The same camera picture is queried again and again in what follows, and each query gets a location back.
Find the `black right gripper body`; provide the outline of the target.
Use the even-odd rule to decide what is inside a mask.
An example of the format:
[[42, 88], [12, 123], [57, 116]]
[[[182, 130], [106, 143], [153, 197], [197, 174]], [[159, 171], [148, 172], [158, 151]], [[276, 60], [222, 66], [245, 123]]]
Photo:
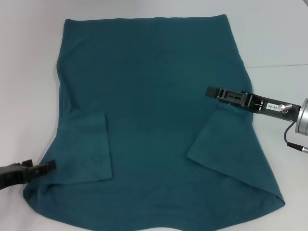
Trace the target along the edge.
[[252, 94], [249, 109], [253, 113], [282, 120], [297, 120], [301, 106]]

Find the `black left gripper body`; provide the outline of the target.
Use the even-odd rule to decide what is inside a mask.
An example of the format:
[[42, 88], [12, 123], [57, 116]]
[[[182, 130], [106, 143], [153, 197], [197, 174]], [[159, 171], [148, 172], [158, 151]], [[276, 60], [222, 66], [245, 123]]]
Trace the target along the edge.
[[32, 160], [14, 163], [0, 168], [0, 189], [29, 182], [28, 170], [33, 166]]

